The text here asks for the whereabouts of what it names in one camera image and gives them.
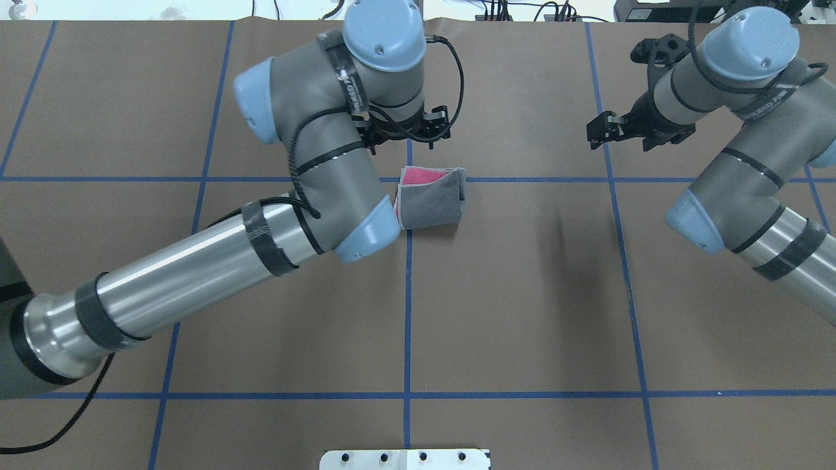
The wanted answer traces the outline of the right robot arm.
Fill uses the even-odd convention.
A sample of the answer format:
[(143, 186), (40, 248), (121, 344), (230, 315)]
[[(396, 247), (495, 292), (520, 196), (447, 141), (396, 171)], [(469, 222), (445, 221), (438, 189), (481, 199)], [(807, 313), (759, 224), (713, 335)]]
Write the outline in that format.
[(728, 250), (834, 323), (835, 241), (820, 223), (776, 195), (804, 166), (834, 165), (834, 85), (826, 63), (798, 55), (797, 29), (775, 8), (731, 15), (696, 44), (688, 36), (636, 44), (647, 89), (630, 112), (588, 123), (591, 149), (640, 138), (644, 151), (677, 145), (696, 122), (726, 108), (741, 130), (666, 212), (666, 223), (708, 254)]

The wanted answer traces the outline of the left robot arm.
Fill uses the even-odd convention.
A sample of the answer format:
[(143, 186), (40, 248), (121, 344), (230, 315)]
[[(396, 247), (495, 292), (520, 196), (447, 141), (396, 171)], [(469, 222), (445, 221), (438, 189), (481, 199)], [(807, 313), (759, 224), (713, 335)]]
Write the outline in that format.
[(34, 294), (2, 246), (2, 398), (74, 384), (107, 355), (320, 254), (349, 264), (394, 243), (400, 225), (370, 150), (422, 127), (426, 46), (416, 2), (356, 1), (341, 29), (235, 78), (251, 131), (287, 151), (290, 193), (63, 294)]

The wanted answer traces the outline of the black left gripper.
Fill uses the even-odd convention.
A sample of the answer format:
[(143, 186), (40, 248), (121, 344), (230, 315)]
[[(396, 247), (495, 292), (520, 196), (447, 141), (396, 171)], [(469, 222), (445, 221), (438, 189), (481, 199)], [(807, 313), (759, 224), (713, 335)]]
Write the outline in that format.
[(410, 136), (426, 137), (424, 116), (423, 104), (414, 115), (400, 121), (392, 122), (385, 117), (374, 114), (368, 116), (368, 119), (357, 116), (357, 131), (364, 148), (368, 149), (371, 155), (375, 155), (376, 146), (390, 140), (391, 142), (397, 142), (397, 140), (405, 140)]

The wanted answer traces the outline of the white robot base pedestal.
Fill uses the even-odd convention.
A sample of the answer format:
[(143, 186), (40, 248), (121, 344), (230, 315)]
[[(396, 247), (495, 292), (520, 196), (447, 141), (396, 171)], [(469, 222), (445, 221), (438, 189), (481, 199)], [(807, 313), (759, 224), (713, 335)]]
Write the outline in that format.
[(332, 450), (319, 469), (491, 469), (490, 451), (478, 448)]

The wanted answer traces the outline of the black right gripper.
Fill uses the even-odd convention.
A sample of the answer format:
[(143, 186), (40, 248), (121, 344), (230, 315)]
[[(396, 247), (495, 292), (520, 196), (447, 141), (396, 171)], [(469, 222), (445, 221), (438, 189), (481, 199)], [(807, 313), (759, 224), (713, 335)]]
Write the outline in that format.
[(658, 110), (650, 91), (643, 93), (624, 117), (619, 117), (614, 111), (603, 111), (586, 125), (591, 151), (609, 142), (640, 137), (642, 149), (646, 152), (657, 146), (678, 145), (695, 133), (695, 124), (675, 124), (666, 119)]

